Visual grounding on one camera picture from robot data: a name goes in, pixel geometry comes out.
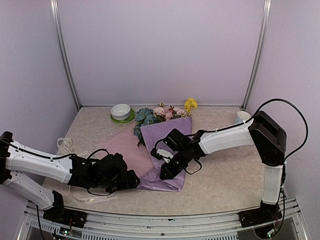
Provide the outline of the blue hydrangea fake flower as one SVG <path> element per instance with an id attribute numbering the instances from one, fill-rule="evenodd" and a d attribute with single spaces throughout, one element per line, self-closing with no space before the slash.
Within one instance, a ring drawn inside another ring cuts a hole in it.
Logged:
<path id="1" fill-rule="evenodd" d="M 153 124 L 154 120 L 155 120 L 154 112 L 152 109 L 148 107 L 141 108 L 135 113 L 136 125 L 133 128 L 133 134 L 136 137 L 138 137 L 138 143 L 137 143 L 138 147 L 140 145 L 145 146 L 145 141 L 143 138 L 141 127 Z"/>

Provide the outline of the cream printed ribbon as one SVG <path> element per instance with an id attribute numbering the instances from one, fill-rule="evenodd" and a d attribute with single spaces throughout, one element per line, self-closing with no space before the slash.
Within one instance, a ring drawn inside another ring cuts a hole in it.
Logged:
<path id="1" fill-rule="evenodd" d="M 92 205 L 106 201 L 116 200 L 114 193 L 92 193 L 90 189 L 98 186 L 94 181 L 93 162 L 89 157 L 89 151 L 83 151 L 79 155 L 74 153 L 71 138 L 60 137 L 56 141 L 58 152 L 63 156 L 69 155 L 71 159 L 71 178 L 68 181 L 69 195 L 81 204 Z"/>

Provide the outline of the pink wrapping paper sheet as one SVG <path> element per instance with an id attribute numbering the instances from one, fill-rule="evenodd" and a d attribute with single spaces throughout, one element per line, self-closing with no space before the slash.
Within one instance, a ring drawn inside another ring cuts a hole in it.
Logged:
<path id="1" fill-rule="evenodd" d="M 141 178 L 154 168 L 153 162 L 143 145 L 138 146 L 139 139 L 134 135 L 133 129 L 128 127 L 111 138 L 99 141 L 97 149 L 107 149 L 110 154 L 119 153 L 123 156 L 128 170 L 134 170 Z"/>

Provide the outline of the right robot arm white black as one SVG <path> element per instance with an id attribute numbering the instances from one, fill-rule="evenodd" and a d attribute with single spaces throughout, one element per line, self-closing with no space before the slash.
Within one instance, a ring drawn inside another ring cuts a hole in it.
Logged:
<path id="1" fill-rule="evenodd" d="M 279 211 L 279 199 L 285 181 L 285 152 L 287 134 L 264 111 L 252 118 L 216 130 L 199 130 L 185 135 L 174 128 L 163 140 L 173 156 L 163 155 L 159 149 L 154 153 L 165 160 L 160 168 L 161 180 L 172 180 L 186 170 L 189 162 L 226 149 L 254 146 L 264 165 L 264 187 L 256 218 L 266 222 Z"/>

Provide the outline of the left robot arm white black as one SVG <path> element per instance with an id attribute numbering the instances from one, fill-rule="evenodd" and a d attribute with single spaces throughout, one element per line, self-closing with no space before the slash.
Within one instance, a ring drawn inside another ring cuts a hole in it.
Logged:
<path id="1" fill-rule="evenodd" d="M 108 194 L 138 187 L 140 179 L 129 170 L 123 156 L 107 153 L 101 159 L 80 157 L 74 153 L 58 156 L 41 152 L 13 140 L 5 131 L 0 136 L 0 183 L 15 189 L 42 210 L 63 223 L 70 218 L 63 197 L 47 190 L 26 173 L 50 178 L 86 190 L 103 187 Z"/>

